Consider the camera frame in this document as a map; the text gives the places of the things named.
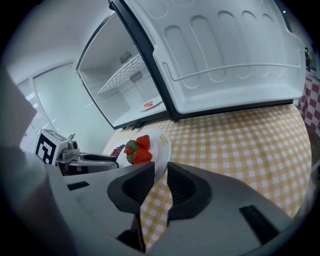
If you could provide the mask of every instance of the red checkered cloth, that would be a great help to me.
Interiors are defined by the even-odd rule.
[[[320,137],[320,81],[306,77],[304,92],[298,103],[304,122]]]

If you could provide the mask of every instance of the yellow checkered tablecloth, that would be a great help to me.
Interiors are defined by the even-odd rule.
[[[110,154],[123,139],[158,128],[171,140],[171,162],[199,167],[239,179],[295,216],[308,188],[311,147],[294,105],[263,107],[146,124],[118,130],[107,144]],[[167,172],[142,204],[140,219],[146,249],[167,226],[172,197]]]

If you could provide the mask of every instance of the wire shelf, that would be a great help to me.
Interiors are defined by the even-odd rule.
[[[145,62],[138,54],[124,64],[111,78],[104,84],[98,92],[98,95],[105,93],[108,90],[123,85],[130,77],[145,66]]]

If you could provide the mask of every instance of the refrigerator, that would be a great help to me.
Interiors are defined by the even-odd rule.
[[[114,128],[292,104],[302,41],[274,0],[109,0],[77,71]]]

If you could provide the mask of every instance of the checkered tablecloth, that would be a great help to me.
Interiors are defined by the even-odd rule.
[[[110,154],[121,140],[152,128],[171,140],[171,162],[239,179],[273,201],[293,218],[303,202],[311,172],[308,133],[294,105],[156,121],[139,130],[118,130],[106,146]],[[172,197],[167,172],[140,210],[146,249],[167,226]]]
[[[307,77],[298,110],[304,122],[320,137],[320,81]]]

